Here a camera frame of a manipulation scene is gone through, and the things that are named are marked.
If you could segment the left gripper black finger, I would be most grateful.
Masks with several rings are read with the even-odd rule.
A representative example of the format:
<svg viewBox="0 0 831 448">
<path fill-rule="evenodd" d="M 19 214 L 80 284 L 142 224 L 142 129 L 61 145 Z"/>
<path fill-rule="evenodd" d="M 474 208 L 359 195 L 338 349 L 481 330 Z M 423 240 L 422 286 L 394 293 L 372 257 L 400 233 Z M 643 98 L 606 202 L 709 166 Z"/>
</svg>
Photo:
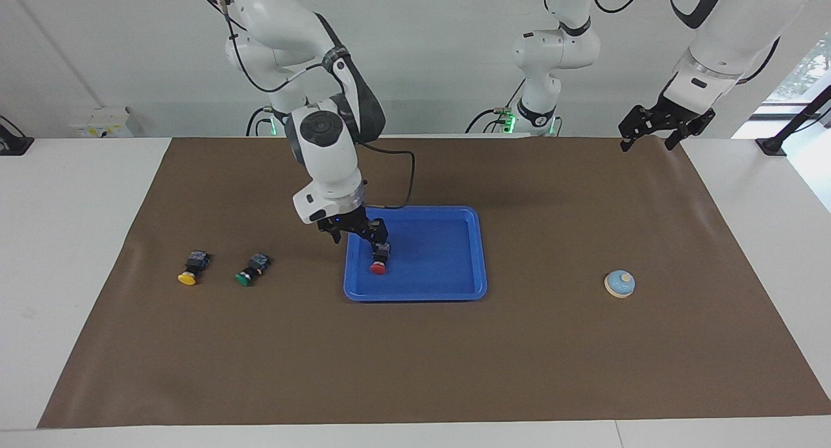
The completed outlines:
<svg viewBox="0 0 831 448">
<path fill-rule="evenodd" d="M 644 106 L 634 106 L 618 123 L 621 142 L 620 148 L 624 153 L 629 152 L 636 140 L 655 131 L 653 117 L 655 113 Z"/>
<path fill-rule="evenodd" d="M 689 120 L 675 119 L 673 122 L 673 132 L 664 140 L 665 148 L 671 151 L 686 138 L 700 135 L 710 122 L 712 122 L 715 115 L 715 110 L 707 110 L 701 116 Z"/>
</svg>

